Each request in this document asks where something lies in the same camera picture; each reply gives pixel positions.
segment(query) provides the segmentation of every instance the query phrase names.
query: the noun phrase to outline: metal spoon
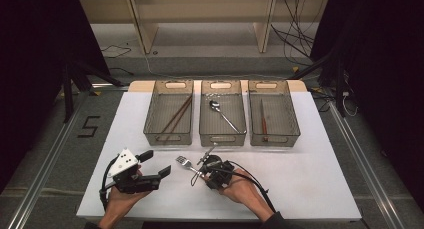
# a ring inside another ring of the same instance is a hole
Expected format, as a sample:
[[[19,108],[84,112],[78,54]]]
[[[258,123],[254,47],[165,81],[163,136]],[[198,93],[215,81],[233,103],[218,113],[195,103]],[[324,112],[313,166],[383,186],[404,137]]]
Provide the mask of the metal spoon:
[[[228,120],[228,118],[224,115],[224,113],[222,113],[221,112],[221,109],[220,109],[220,105],[219,105],[219,103],[218,102],[216,102],[216,101],[210,101],[209,102],[209,106],[212,108],[212,110],[214,110],[214,111],[217,111],[217,112],[219,112],[220,114],[221,114],[221,116],[222,116],[222,118],[224,118],[227,122],[228,122],[228,124],[237,132],[237,133],[242,133],[242,132],[240,132],[238,129],[237,129],[237,127],[236,126],[234,126],[234,124],[233,123],[231,123],[230,122],[230,120]]]

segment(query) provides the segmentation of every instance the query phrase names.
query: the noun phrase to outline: floor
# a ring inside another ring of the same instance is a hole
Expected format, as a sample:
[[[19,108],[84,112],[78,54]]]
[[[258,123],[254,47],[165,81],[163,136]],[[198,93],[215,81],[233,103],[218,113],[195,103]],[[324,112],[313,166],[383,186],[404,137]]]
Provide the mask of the floor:
[[[317,25],[305,24],[303,28],[311,26],[308,36],[313,37]],[[132,25],[92,26],[112,76],[123,82],[211,77],[284,79],[293,75],[296,67],[302,69],[305,67],[302,64],[310,63],[273,31],[267,52],[259,53],[253,28],[246,23],[163,24],[147,56],[140,53]],[[289,25],[281,23],[275,27],[287,31]],[[301,48],[296,38],[291,42]],[[308,88],[319,87],[316,81],[319,72],[303,78]],[[69,123],[63,123],[63,95],[57,96],[34,149],[28,152],[0,196],[0,228],[17,225],[20,219],[20,228],[84,226],[85,219],[76,217],[75,213],[126,89],[101,86],[105,82],[96,77],[90,80],[98,86],[93,93],[74,89],[77,116]],[[322,88],[321,92],[333,91]],[[351,115],[340,118],[333,101],[322,94],[312,95],[364,221],[294,223],[305,228],[367,228],[367,225],[375,229],[424,228],[423,212],[384,156],[360,108],[356,110],[356,105],[346,100],[346,111]],[[84,125],[96,126],[95,135],[84,137],[92,132],[84,129]],[[28,198],[31,192],[35,198]],[[25,217],[16,217],[17,212]],[[118,228],[141,225],[140,221],[122,221]]]

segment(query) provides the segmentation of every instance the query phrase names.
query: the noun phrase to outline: fork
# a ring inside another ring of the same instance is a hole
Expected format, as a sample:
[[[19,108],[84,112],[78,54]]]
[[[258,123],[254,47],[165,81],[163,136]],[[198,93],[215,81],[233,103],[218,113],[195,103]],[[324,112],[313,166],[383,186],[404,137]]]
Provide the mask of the fork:
[[[203,173],[194,169],[194,167],[191,166],[191,161],[188,160],[187,158],[183,157],[183,156],[179,156],[177,157],[177,159],[175,159],[177,162],[179,162],[181,165],[183,165],[185,168],[190,169],[192,171],[194,171],[196,174],[199,174],[201,177],[203,177]]]

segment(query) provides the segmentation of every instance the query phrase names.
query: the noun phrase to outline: translucent tray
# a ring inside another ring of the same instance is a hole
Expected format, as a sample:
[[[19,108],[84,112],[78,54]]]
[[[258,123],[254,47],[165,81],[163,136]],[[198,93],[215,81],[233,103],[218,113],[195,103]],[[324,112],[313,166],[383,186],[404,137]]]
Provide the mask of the translucent tray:
[[[249,81],[252,146],[293,147],[299,125],[287,81]]]
[[[221,112],[241,133],[237,133],[219,112],[212,110],[211,100],[220,104]],[[199,134],[204,147],[215,143],[218,146],[244,145],[246,119],[240,81],[202,81]]]
[[[193,81],[156,81],[143,133],[151,146],[191,145]]]

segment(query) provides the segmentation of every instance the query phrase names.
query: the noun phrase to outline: white tabletop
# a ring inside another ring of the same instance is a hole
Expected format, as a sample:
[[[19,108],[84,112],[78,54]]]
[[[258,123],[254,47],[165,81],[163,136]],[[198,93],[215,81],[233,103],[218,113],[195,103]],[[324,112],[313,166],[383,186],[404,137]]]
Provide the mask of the white tabletop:
[[[87,186],[77,216],[103,216],[99,200],[103,174],[109,162],[127,147],[138,155],[154,150],[152,159],[142,164],[145,175],[157,174],[168,165],[171,174],[157,191],[138,202],[126,216],[154,221],[256,221],[256,216],[209,189],[198,180],[192,187],[193,172],[175,159],[185,156],[194,164],[209,148],[200,145],[200,93],[194,94],[193,143],[190,146],[152,147],[143,134],[151,93],[126,92]],[[247,95],[244,92],[248,121]],[[315,103],[308,92],[292,92],[301,136],[292,148],[250,146],[249,131],[243,147],[217,148],[212,154],[235,161],[249,170],[269,189],[269,198],[286,219],[355,221],[361,218],[352,193],[336,159]]]

